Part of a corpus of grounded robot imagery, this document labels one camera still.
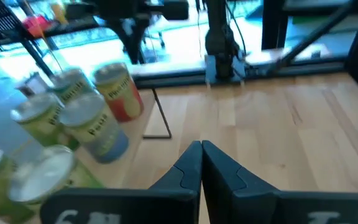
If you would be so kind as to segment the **red bin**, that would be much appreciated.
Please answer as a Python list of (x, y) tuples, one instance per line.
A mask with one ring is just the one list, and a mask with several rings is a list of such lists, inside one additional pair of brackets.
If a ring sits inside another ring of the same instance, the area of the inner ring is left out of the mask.
[(50, 20), (41, 15), (26, 17), (22, 23), (33, 37), (43, 37), (44, 32), (52, 24)]

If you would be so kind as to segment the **black diagonal frame brace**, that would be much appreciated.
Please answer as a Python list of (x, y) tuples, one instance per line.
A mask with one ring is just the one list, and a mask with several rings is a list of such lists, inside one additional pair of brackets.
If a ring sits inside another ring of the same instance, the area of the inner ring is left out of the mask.
[(348, 0), (343, 6), (341, 6), (329, 19), (315, 29), (311, 34), (307, 35), (304, 40), (298, 43), (294, 48), (289, 51), (284, 57), (278, 59), (269, 70), (278, 70), (282, 67), (286, 67), (299, 53), (306, 49), (313, 42), (318, 40), (324, 34), (329, 32), (334, 26), (339, 24), (343, 19), (347, 17), (352, 9), (354, 0)]

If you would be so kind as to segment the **yellow box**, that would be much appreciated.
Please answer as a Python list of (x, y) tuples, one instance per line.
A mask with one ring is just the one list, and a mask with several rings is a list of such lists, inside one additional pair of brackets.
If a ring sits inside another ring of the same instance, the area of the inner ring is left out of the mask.
[(54, 14), (54, 18), (61, 24), (68, 24), (65, 17), (65, 8), (61, 0), (50, 0), (50, 8)]

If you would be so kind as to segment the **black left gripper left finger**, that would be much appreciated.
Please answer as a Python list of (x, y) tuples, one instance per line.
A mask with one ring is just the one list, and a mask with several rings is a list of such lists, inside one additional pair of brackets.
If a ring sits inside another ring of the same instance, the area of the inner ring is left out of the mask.
[(41, 207), (41, 224), (198, 224), (203, 148), (192, 142), (149, 189), (68, 188)]

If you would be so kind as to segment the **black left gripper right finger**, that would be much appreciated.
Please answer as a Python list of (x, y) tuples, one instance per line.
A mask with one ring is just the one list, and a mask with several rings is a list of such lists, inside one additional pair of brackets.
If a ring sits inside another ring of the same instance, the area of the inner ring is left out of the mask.
[(279, 190), (203, 141), (211, 224), (358, 224), (358, 193)]

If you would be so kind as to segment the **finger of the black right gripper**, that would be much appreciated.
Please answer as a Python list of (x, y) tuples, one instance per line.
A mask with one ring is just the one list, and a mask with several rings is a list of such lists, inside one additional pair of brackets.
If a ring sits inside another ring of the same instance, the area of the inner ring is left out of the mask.
[(141, 52), (141, 42), (149, 21), (135, 21), (131, 25), (132, 33), (127, 34), (124, 29), (124, 21), (114, 21), (114, 32), (124, 44), (132, 64), (145, 63)]

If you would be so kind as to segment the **green can orange fruit picture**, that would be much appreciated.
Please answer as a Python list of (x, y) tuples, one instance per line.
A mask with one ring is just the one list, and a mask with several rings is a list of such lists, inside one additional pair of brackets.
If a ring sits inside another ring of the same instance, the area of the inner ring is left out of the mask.
[(38, 205), (68, 187), (102, 188), (103, 184), (63, 145), (46, 147), (13, 173), (8, 196), (15, 202)]

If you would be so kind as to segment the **red yellow pineapple can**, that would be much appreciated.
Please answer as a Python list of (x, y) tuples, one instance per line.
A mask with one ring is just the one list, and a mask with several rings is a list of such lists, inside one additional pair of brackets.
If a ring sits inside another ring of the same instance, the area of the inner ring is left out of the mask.
[(132, 121), (142, 114), (144, 104), (125, 63), (98, 67), (93, 72), (93, 84), (119, 122)]

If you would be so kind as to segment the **light green pears can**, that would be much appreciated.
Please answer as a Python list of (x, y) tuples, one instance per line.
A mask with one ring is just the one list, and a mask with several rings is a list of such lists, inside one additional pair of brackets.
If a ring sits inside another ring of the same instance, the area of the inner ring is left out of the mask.
[(41, 145), (64, 145), (75, 151), (80, 143), (59, 122), (63, 105), (53, 93), (39, 93), (15, 106), (11, 118)]

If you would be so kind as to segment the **blue-bottomed peas can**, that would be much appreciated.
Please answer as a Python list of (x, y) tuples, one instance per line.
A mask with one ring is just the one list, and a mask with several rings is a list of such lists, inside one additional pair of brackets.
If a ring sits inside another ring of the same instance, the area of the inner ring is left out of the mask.
[(129, 138), (100, 94), (86, 93), (70, 101), (59, 121), (98, 163), (115, 161), (129, 146)]

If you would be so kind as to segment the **yellow carrots can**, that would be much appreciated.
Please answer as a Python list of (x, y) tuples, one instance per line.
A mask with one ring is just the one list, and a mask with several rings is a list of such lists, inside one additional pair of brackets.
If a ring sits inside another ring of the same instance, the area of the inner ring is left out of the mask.
[(52, 78), (49, 91), (67, 104), (82, 94), (94, 92), (94, 87), (80, 68), (69, 68), (56, 73)]

